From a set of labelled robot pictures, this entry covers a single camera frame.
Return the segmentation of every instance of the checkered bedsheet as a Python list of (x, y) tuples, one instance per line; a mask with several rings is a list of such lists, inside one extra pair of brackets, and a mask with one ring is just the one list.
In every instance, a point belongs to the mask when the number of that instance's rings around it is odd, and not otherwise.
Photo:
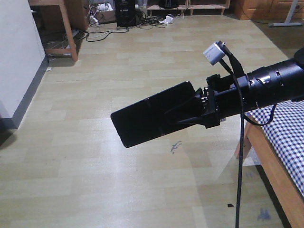
[[(250, 111), (259, 123), (266, 123), (272, 106)], [(262, 127), (278, 157), (304, 197), (304, 101), (279, 103), (273, 121)]]

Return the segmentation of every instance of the white plug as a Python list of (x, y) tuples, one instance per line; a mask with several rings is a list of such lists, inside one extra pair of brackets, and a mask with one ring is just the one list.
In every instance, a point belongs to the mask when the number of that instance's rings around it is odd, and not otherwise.
[(97, 20), (95, 17), (93, 17), (92, 15), (91, 15), (91, 20), (93, 21), (93, 24), (94, 24), (94, 25), (96, 25), (96, 26), (99, 25), (99, 24), (98, 24), (98, 20)]
[(225, 56), (225, 53), (220, 49), (218, 44), (214, 42), (203, 52), (203, 55), (207, 58), (211, 65), (214, 65)]

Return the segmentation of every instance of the white wall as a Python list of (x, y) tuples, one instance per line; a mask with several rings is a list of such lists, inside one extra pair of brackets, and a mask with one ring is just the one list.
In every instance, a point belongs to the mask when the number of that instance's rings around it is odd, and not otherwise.
[(11, 118), (45, 57), (28, 0), (0, 0), (0, 118)]

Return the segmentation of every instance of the computer tower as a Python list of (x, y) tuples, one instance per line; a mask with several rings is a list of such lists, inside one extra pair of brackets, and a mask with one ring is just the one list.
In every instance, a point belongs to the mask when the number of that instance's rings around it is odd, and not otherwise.
[(135, 0), (115, 0), (115, 13), (117, 26), (136, 26)]

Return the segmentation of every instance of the wooden table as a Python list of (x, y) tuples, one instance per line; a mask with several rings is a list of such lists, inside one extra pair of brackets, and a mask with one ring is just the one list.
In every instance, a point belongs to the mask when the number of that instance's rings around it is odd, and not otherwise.
[(66, 37), (70, 48), (53, 48), (45, 49), (47, 54), (71, 54), (74, 61), (78, 60), (78, 55), (76, 51), (76, 46), (74, 38), (72, 35), (72, 29), (67, 16), (67, 8), (65, 6), (64, 0), (28, 0), (30, 6), (59, 6), (63, 23), (66, 30)]

